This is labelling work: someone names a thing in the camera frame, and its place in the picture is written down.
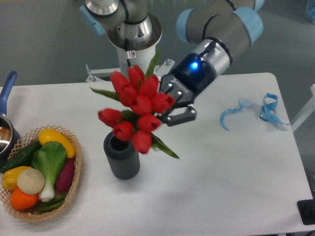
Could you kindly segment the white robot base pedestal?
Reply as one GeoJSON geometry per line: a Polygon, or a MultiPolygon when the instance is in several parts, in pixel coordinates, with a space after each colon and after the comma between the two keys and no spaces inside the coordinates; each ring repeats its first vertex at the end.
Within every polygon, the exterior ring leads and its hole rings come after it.
{"type": "Polygon", "coordinates": [[[131,50],[125,51],[125,49],[115,46],[118,55],[119,67],[118,68],[108,68],[108,69],[92,69],[90,70],[86,64],[86,70],[88,77],[86,82],[102,82],[108,81],[109,76],[114,72],[118,71],[127,76],[128,62],[134,66],[138,65],[144,73],[146,73],[149,68],[151,59],[156,55],[158,49],[156,44],[150,46],[143,50],[131,50]]]}

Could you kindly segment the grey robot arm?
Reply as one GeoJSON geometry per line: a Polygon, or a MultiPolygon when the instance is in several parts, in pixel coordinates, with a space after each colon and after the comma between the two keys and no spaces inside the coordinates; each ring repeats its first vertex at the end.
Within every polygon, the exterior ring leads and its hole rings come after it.
{"type": "MultiPolygon", "coordinates": [[[[261,0],[216,0],[202,10],[188,9],[179,15],[177,36],[195,49],[177,66],[161,67],[157,75],[160,92],[171,95],[174,107],[186,111],[158,113],[163,123],[173,126],[195,119],[195,98],[262,34],[263,22],[257,13],[262,6],[261,0]]],[[[149,68],[162,27],[148,12],[145,0],[87,0],[80,13],[95,34],[108,35],[122,73],[134,64],[149,68]]]]}

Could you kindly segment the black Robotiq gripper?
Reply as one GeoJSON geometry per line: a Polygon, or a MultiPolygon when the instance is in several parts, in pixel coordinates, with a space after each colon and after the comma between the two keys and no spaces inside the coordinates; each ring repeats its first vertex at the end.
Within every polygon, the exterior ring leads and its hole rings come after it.
{"type": "Polygon", "coordinates": [[[162,76],[159,92],[173,97],[175,105],[164,113],[157,113],[157,118],[168,127],[195,120],[197,111],[190,104],[231,62],[231,54],[222,42],[215,38],[203,40],[168,74],[162,76]],[[182,113],[171,114],[184,106],[182,113]]]}

